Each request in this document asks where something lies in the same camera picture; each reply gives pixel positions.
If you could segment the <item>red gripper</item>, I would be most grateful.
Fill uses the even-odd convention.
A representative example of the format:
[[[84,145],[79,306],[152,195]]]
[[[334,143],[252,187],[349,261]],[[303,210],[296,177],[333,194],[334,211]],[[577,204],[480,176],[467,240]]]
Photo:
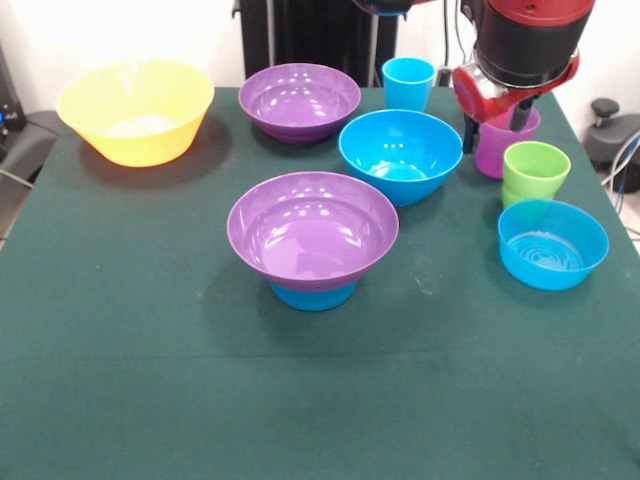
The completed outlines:
[[[471,61],[453,71],[453,87],[464,111],[464,154],[474,152],[479,123],[504,114],[514,105],[510,130],[519,132],[528,122],[535,96],[545,94],[571,80],[578,70],[580,53],[574,52],[565,70],[553,81],[535,87],[503,85],[485,74],[477,62]]]

